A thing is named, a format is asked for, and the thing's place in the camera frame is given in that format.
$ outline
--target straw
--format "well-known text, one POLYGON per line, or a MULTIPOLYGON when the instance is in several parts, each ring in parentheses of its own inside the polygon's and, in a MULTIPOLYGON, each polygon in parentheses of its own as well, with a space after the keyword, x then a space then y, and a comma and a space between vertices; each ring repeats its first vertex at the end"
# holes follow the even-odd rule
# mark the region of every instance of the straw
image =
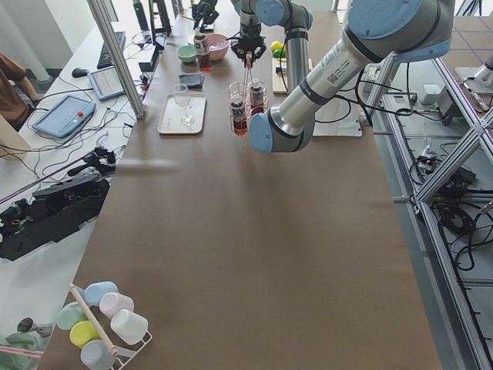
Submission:
POLYGON ((43 351, 35 351, 30 349, 24 349, 19 347, 12 347, 9 345, 0 345, 0 352, 10 353, 11 355, 20 355, 32 358, 41 358, 43 351))

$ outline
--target white cup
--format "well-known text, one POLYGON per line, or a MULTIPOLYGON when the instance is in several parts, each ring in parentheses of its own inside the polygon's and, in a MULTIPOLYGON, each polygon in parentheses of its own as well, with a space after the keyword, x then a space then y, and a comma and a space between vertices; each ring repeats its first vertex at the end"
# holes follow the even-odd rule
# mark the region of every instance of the white cup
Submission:
POLYGON ((111 329, 127 344, 134 345, 144 338, 149 323, 135 312, 122 309, 112 317, 111 329))
POLYGON ((80 359, 91 370, 108 370, 115 363, 116 356, 109 353, 101 340, 96 339, 84 346, 80 352, 80 359))
POLYGON ((131 297, 115 293, 114 291, 105 294, 99 302, 99 310, 101 310, 107 318, 112 318, 116 312, 124 308, 133 311, 133 307, 133 299, 131 299, 131 297))
POLYGON ((118 293, 118 287, 112 281, 92 283, 84 291, 84 301, 86 301, 87 304, 98 306, 101 298, 110 291, 118 293))

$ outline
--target green bowl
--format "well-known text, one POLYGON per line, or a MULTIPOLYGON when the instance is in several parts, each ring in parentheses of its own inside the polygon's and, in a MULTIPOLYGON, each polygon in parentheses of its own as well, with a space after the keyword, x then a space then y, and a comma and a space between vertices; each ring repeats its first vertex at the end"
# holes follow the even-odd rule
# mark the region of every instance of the green bowl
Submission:
POLYGON ((176 50, 176 54, 178 55, 178 58, 180 58, 181 61, 184 63, 194 62, 195 58, 197 57, 195 46, 192 45, 182 46, 181 48, 176 50))

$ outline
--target wine glass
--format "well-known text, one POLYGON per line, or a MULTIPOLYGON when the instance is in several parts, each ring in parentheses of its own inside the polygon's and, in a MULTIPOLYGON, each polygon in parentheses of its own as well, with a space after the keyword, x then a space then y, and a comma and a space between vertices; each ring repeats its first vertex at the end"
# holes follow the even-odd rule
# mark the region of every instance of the wine glass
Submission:
POLYGON ((185 116, 182 117, 182 124, 185 126, 192 126, 195 122, 193 116, 188 114, 188 105, 190 104, 190 100, 192 96, 190 95, 190 91, 188 87, 184 83, 179 83, 173 87, 173 98, 175 99, 176 104, 185 108, 185 116))

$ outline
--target person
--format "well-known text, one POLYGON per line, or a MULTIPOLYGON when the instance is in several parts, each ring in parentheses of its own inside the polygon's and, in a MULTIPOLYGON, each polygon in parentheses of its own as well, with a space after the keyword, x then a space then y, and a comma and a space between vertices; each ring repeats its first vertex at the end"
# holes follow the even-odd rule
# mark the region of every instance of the person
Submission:
POLYGON ((0 53, 0 115, 19 131, 33 108, 22 100, 10 81, 13 81, 32 102, 39 100, 38 94, 26 77, 25 69, 0 53))

